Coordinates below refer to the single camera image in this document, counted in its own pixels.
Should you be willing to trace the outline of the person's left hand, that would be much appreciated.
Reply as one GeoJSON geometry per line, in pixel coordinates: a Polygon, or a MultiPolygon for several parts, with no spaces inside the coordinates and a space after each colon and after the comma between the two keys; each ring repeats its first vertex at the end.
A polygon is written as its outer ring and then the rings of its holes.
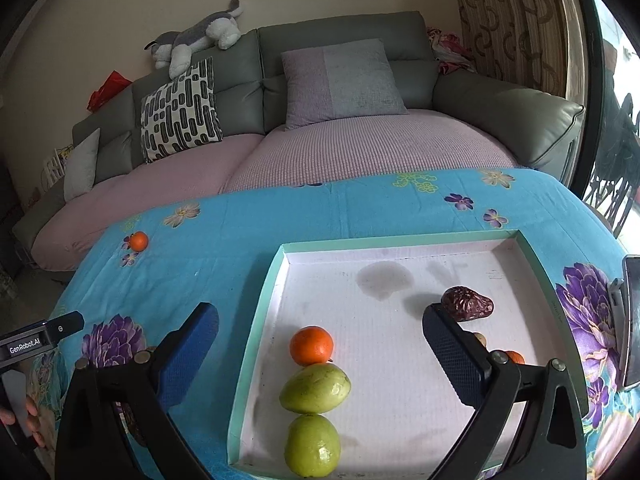
{"type": "MultiPolygon", "coordinates": [[[[30,396],[26,396],[25,410],[27,413],[26,427],[32,433],[32,436],[34,437],[37,445],[40,448],[46,448],[47,447],[46,440],[44,440],[43,435],[39,431],[40,419],[39,419],[38,408],[37,408],[37,405],[35,404],[35,401],[32,400],[30,396]]],[[[6,410],[5,408],[0,408],[0,419],[2,421],[2,424],[6,426],[13,426],[16,424],[15,414],[10,410],[6,410]]]]}

